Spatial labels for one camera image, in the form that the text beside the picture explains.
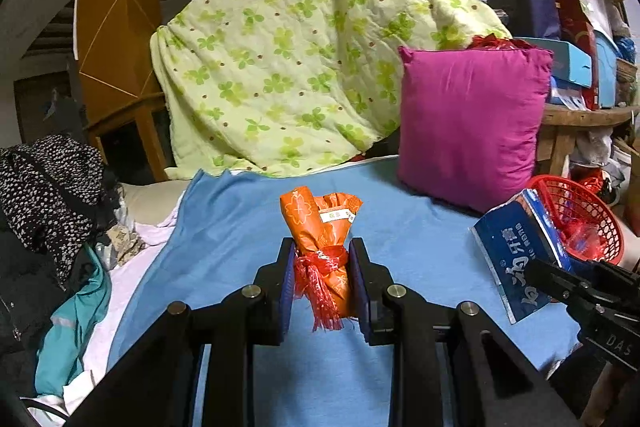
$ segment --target light blue blanket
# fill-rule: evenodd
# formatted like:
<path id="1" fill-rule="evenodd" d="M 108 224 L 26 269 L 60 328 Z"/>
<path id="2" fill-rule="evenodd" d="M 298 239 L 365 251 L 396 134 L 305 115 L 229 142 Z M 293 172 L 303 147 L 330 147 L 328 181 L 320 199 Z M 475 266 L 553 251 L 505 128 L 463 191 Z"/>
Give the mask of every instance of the light blue blanket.
<path id="1" fill-rule="evenodd" d="M 371 260 L 385 264 L 396 282 L 438 304 L 474 300 L 538 367 L 567 356 L 578 327 L 564 305 L 548 305 L 511 326 L 469 232 L 477 219 L 409 192 L 397 181 L 396 168 L 391 158 L 303 178 L 250 172 L 213 178 L 200 172 L 184 195 L 169 243 L 129 303 L 109 367 L 169 302 L 179 299 L 192 308 L 219 302 L 273 262 L 282 238 L 290 235 L 279 197 L 299 185 L 316 195 L 339 191 L 362 199 L 351 237 L 363 237 Z M 312 325 L 308 301 L 295 301 L 284 344 L 256 348 L 257 424 L 386 426 L 391 348 L 367 346 L 357 325 L 316 333 Z M 195 425 L 199 418 L 197 413 Z"/>

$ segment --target red plastic bag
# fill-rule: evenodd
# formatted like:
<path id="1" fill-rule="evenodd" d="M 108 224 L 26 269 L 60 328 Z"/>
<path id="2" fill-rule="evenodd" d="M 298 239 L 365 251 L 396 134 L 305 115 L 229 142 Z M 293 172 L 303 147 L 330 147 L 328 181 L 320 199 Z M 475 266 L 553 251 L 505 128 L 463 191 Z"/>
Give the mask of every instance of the red plastic bag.
<path id="1" fill-rule="evenodd" d="M 592 194 L 598 194 L 604 186 L 604 176 L 602 169 L 590 169 L 588 174 L 576 179 L 572 175 L 572 179 L 590 191 Z"/>
<path id="2" fill-rule="evenodd" d="M 574 219 L 563 230 L 567 237 L 565 246 L 580 253 L 586 259 L 595 261 L 603 257 L 603 247 L 607 240 L 598 235 L 598 226 L 583 219 Z"/>
<path id="3" fill-rule="evenodd" d="M 534 47 L 521 39 L 499 39 L 494 33 L 490 33 L 485 37 L 474 35 L 471 44 L 466 48 L 468 50 L 529 50 Z"/>

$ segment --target quilt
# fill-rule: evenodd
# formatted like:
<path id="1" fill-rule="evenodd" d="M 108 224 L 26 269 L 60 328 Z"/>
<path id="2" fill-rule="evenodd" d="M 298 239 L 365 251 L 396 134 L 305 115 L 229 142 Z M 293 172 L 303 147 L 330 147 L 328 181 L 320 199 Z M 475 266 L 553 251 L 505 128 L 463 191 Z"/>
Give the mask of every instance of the quilt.
<path id="1" fill-rule="evenodd" d="M 152 36 L 176 167 L 300 176 L 399 125 L 398 46 L 508 36 L 479 0 L 193 0 Z"/>

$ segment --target blue box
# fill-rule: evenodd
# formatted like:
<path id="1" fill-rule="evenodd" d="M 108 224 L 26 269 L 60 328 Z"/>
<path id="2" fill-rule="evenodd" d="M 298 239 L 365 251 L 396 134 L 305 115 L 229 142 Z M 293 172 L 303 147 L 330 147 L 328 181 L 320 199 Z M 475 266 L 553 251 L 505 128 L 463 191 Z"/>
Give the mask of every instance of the blue box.
<path id="1" fill-rule="evenodd" d="M 511 324 L 550 302 L 549 296 L 527 284 L 524 268 L 529 259 L 572 270 L 556 227 L 538 194 L 530 188 L 489 210 L 471 231 L 494 276 Z"/>
<path id="2" fill-rule="evenodd" d="M 570 42 L 517 37 L 532 46 L 554 52 L 551 74 L 582 87 L 591 87 L 591 57 Z"/>
<path id="3" fill-rule="evenodd" d="M 594 30 L 598 55 L 598 105 L 610 108 L 616 105 L 616 45 L 603 33 Z"/>

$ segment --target pink pillow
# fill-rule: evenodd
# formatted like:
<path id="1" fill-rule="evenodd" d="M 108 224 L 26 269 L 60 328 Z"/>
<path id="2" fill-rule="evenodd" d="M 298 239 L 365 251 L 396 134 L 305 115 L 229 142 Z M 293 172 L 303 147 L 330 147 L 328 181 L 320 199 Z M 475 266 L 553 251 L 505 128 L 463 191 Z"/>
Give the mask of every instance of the pink pillow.
<path id="1" fill-rule="evenodd" d="M 399 52 L 400 180 L 479 212 L 523 190 L 536 159 L 553 54 L 537 48 Z"/>

